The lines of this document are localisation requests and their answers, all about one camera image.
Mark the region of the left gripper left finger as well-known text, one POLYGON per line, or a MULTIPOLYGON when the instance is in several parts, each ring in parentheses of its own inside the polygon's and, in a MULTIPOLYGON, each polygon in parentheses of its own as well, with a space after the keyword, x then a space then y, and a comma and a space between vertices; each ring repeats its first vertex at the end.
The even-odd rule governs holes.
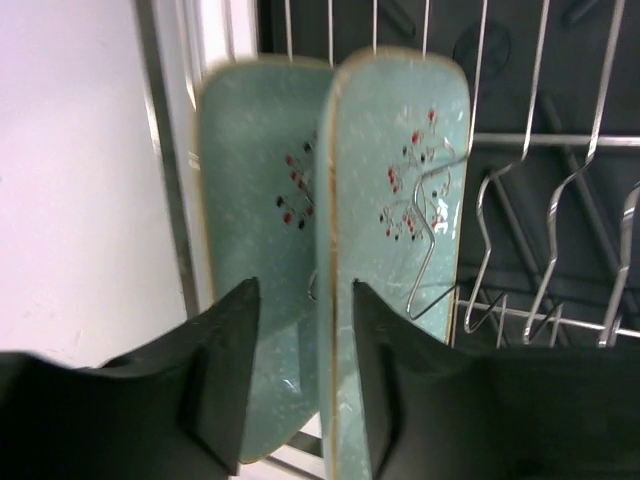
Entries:
POLYGON ((97 368, 1 356, 5 479, 227 479, 239 469, 260 287, 97 368))

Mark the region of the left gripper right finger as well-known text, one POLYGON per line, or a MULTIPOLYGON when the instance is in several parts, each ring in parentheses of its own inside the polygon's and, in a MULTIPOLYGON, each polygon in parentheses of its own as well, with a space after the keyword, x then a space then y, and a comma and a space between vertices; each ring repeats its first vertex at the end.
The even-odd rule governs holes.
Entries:
POLYGON ((353 291, 376 479, 635 479, 639 349, 457 350, 353 291))

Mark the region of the light green plate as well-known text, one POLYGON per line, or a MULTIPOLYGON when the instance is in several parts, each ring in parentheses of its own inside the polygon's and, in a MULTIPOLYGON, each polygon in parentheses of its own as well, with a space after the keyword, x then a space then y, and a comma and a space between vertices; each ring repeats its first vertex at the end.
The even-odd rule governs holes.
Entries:
POLYGON ((214 297, 256 278, 261 306, 240 460, 317 412, 314 159, 333 69, 265 55, 227 62, 197 95, 196 154, 214 297))
POLYGON ((468 82, 452 59, 363 49, 337 69, 315 154, 316 308, 325 471, 368 479, 352 284, 450 336, 466 160, 468 82))

